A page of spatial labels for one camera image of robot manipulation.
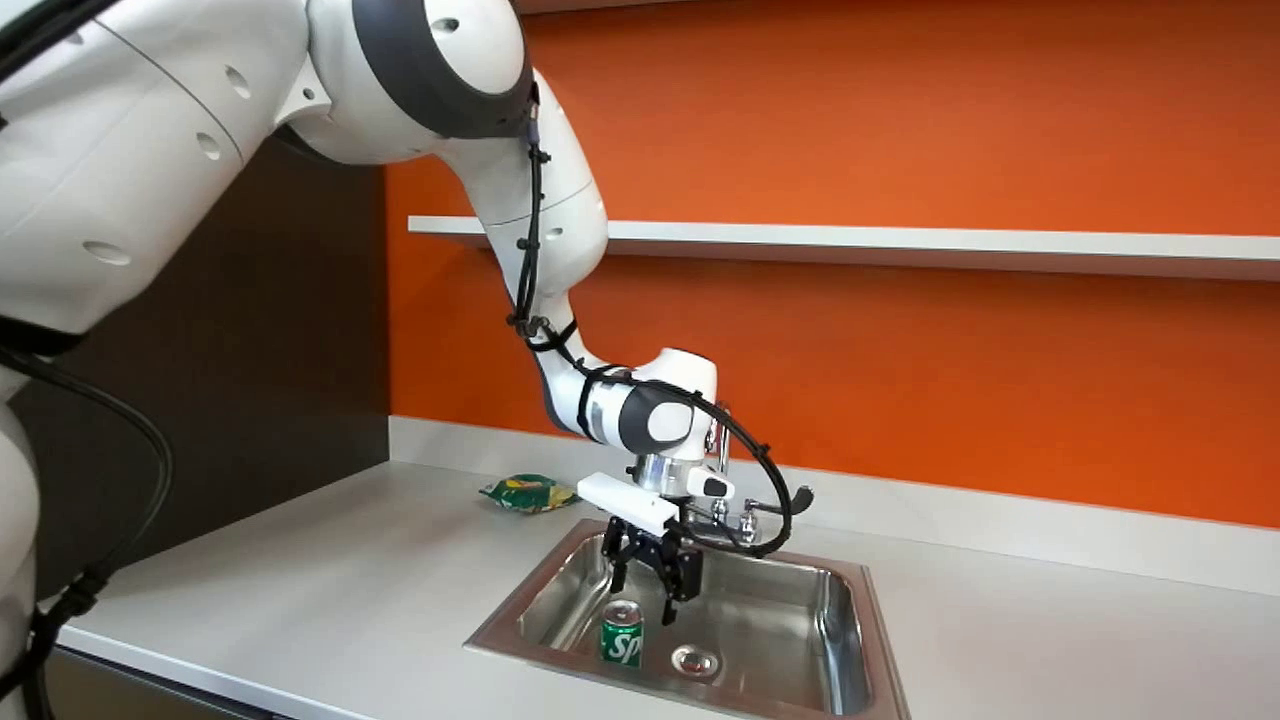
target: orange wall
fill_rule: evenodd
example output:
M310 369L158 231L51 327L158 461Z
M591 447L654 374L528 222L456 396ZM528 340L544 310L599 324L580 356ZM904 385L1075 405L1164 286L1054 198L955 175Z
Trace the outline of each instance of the orange wall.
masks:
M773 0L538 16L610 216L1280 231L1270 0ZM469 213L388 171L390 411L553 430ZM610 256L599 356L719 358L783 465L1280 526L1280 283Z

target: black cable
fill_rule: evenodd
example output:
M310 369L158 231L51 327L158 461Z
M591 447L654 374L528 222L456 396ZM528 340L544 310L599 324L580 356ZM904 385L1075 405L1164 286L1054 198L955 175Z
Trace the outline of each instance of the black cable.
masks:
M538 127L534 127L534 85L528 85L531 95L528 95L528 119L524 119L524 152L528 152L528 237L517 243L524 251L524 263L518 263L518 278L517 278L517 295L512 295L512 327L531 340L531 300L534 300L534 263L538 263L538 216L544 216L544 163L553 159L544 147L538 147Z
M117 0L39 0L0 29L0 85Z
M0 362L19 372L19 374L33 374L39 385L51 385L66 396L81 396L88 405L99 405L107 408L110 414L118 414L122 424L133 424L153 456L154 456L154 480L153 480L153 494L146 494L146 507L139 514L139 524L133 526L133 536L122 536L117 546L107 546L99 559L92 559L85 573L75 573L59 593L57 601L48 602L48 613L33 613L33 629L26 629L26 648L22 656L0 674L0 696L7 696L13 686L26 686L22 698L26 698L26 717L39 720L39 717L51 717L48 710L48 698L43 698L43 659L51 656L57 648L57 630L71 618L71 616L85 616L99 588L107 588L107 580L117 575L117 568L122 568L139 546L145 546L145 536L154 526L158 511L164 511L164 501L170 491L170 445L169 437L145 414L137 411L133 405L122 405L118 396L57 369L51 358L39 358L39 356L26 356L26 351L15 351L15 349L4 349L0 345Z

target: wall shelf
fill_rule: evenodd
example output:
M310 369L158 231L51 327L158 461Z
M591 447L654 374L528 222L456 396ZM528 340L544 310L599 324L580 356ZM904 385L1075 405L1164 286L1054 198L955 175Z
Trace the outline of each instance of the wall shelf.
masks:
M406 231L483 237L476 216L406 216ZM688 219L610 219L609 237L609 248L625 256L1280 278L1280 237Z

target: white countertop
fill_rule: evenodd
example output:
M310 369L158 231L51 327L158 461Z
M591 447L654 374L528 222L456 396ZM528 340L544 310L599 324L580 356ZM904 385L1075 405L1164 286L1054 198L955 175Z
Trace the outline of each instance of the white countertop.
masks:
M712 717L462 639L591 507L506 514L493 476L384 465L122 568L63 648L281 717ZM1280 707L1280 601L796 519L870 573L914 720Z

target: stainless steel sink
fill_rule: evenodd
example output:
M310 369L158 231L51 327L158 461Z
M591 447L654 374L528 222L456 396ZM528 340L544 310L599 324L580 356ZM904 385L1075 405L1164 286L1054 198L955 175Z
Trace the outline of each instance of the stainless steel sink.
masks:
M580 519L469 642L749 717L906 717L860 565L709 551L703 593L674 602L674 622L661 622L661 580L632 565L625 597L641 601L644 656L609 665L599 536L604 524Z

